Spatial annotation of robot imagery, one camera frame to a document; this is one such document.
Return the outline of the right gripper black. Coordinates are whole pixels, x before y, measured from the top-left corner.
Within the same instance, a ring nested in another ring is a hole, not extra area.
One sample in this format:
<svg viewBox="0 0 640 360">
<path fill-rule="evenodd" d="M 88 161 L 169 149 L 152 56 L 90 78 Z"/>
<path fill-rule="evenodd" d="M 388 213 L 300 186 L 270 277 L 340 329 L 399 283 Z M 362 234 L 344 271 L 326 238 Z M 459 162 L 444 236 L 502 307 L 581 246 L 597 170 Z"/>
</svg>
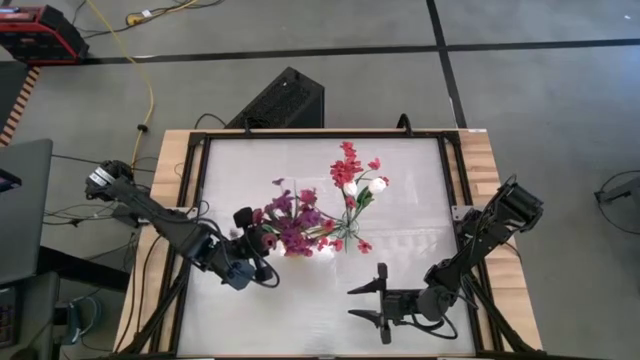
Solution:
<svg viewBox="0 0 640 360">
<path fill-rule="evenodd" d="M 379 328 L 381 341 L 384 345 L 391 343 L 391 327 L 411 326 L 422 331 L 417 323 L 417 299 L 419 290 L 388 289 L 388 268 L 385 263 L 378 264 L 378 277 L 365 285 L 348 291 L 349 295 L 379 292 L 380 313 L 374 310 L 352 309 L 348 313 L 368 320 Z"/>
</svg>

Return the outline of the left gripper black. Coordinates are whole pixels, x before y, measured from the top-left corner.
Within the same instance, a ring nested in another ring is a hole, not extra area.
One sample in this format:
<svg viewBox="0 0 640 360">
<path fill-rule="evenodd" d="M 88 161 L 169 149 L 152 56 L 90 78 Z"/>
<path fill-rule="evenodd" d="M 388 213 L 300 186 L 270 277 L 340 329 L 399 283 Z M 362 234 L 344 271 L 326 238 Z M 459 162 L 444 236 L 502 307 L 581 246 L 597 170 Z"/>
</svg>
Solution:
<svg viewBox="0 0 640 360">
<path fill-rule="evenodd" d="M 265 256 L 265 247 L 262 237 L 265 231 L 260 227 L 252 227 L 253 209 L 244 207 L 233 215 L 235 226 L 244 230 L 239 237 L 229 238 L 224 232 L 218 233 L 218 268 L 221 271 L 229 271 L 236 262 L 251 262 L 256 270 L 255 279 L 267 282 L 274 277 L 271 266 L 265 265 L 262 258 Z"/>
</svg>

